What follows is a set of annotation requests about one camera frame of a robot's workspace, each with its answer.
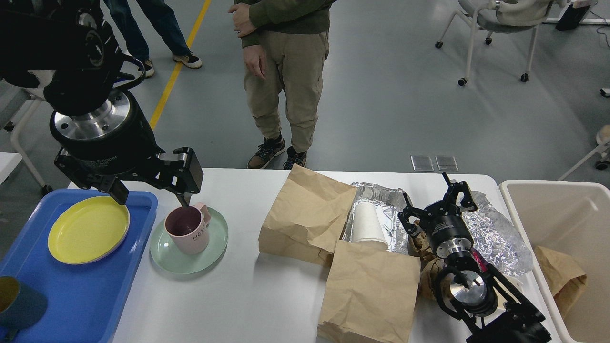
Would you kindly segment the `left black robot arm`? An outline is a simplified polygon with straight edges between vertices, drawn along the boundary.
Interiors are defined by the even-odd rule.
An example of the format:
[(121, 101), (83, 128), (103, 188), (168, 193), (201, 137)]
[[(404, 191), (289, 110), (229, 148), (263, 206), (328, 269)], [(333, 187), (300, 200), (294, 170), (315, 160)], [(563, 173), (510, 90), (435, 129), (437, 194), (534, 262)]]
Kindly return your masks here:
[(53, 108), (57, 168), (119, 204), (129, 194), (123, 182), (132, 181), (168, 190), (187, 208), (203, 170), (192, 148), (157, 145), (130, 92), (144, 74), (122, 72), (125, 62), (143, 68), (120, 49), (98, 0), (1, 2), (1, 78)]

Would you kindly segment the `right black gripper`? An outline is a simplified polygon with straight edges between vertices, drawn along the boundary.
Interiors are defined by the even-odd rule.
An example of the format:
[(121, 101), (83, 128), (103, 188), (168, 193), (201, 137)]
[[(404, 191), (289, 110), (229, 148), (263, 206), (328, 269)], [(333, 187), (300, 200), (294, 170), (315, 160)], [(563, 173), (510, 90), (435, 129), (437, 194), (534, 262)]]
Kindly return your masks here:
[[(442, 173), (442, 176), (448, 189), (441, 202), (424, 209), (416, 208), (409, 195), (403, 192), (406, 205), (398, 213), (398, 219), (406, 234), (412, 238), (424, 230), (434, 256), (441, 259), (471, 259), (473, 237), (461, 213), (475, 212), (478, 206), (466, 182), (452, 182), (447, 173)], [(411, 217), (418, 219), (419, 224), (412, 223)]]

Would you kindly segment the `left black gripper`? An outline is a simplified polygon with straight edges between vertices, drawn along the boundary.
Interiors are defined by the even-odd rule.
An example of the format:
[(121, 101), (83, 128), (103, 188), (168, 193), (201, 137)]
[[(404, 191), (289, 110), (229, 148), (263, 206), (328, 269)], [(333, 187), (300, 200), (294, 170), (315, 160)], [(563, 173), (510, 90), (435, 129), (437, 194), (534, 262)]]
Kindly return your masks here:
[[(55, 111), (51, 134), (61, 145), (54, 164), (74, 184), (89, 188), (94, 176), (127, 173), (152, 158), (153, 187), (176, 195), (183, 208), (200, 193), (203, 170), (194, 149), (164, 153), (137, 100), (129, 91), (112, 90), (98, 109), (70, 117)], [(120, 179), (106, 179), (105, 192), (125, 205), (129, 190)]]

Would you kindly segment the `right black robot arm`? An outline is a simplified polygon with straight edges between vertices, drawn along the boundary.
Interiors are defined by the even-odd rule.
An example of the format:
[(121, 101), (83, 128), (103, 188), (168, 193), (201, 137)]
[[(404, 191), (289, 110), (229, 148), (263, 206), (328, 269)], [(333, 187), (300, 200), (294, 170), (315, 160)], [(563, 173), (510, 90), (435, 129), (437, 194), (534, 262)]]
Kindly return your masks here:
[(478, 206), (466, 182), (442, 174), (447, 191), (441, 200), (420, 209), (403, 193), (398, 219), (415, 239), (425, 235), (431, 253), (442, 263), (431, 278), (433, 296), (442, 311), (463, 321), (468, 343), (547, 343), (551, 334), (543, 315), (516, 286), (474, 247), (463, 219)]

